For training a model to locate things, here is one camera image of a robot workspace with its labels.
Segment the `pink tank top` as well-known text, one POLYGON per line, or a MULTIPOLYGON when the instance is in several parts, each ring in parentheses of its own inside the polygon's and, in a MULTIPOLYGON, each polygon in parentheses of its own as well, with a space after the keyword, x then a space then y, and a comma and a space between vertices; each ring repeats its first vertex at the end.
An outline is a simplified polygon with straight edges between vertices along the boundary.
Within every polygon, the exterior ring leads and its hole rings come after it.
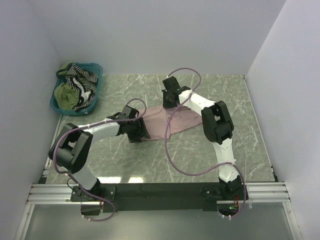
MULTIPOLYGON (((165 109, 162 106, 148 108, 143 120, 150 138, 142 137, 142 141, 163 140, 165 137, 165 129, 170 116, 175 109, 165 109)), ((167 139, 172 134, 191 129, 202 124, 202 117, 187 107, 180 108, 172 117, 167 139)))

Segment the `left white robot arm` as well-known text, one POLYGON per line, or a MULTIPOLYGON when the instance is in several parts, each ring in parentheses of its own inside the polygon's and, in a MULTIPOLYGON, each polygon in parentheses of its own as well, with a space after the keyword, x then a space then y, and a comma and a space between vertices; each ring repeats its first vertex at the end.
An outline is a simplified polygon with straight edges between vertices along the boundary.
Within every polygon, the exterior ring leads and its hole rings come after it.
POLYGON ((60 131, 48 157, 56 167, 63 168, 82 187, 82 195, 88 201, 103 197, 100 180, 89 170, 86 162, 91 146, 100 140, 127 135, 130 143, 140 143, 150 139, 140 112, 128 105, 101 122, 89 125, 66 124, 60 131))

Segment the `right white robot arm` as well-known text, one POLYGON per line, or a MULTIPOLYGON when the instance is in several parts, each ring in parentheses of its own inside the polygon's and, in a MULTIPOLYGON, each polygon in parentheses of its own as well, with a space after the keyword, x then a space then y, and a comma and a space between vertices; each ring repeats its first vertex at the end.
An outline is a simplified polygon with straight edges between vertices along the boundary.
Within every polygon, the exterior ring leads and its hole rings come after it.
POLYGON ((217 158, 216 166, 200 173, 188 174, 175 166, 166 148, 165 152, 171 165, 178 172, 189 176, 200 176, 218 169, 219 191, 214 197, 217 200, 233 200, 243 194, 243 199, 247 200, 244 177, 235 165, 232 149, 234 124, 225 102, 206 99, 187 86, 181 87, 174 76, 168 76, 162 82, 163 106, 167 109, 175 108, 169 120, 181 107, 186 107, 201 116, 204 135, 213 143, 217 158))

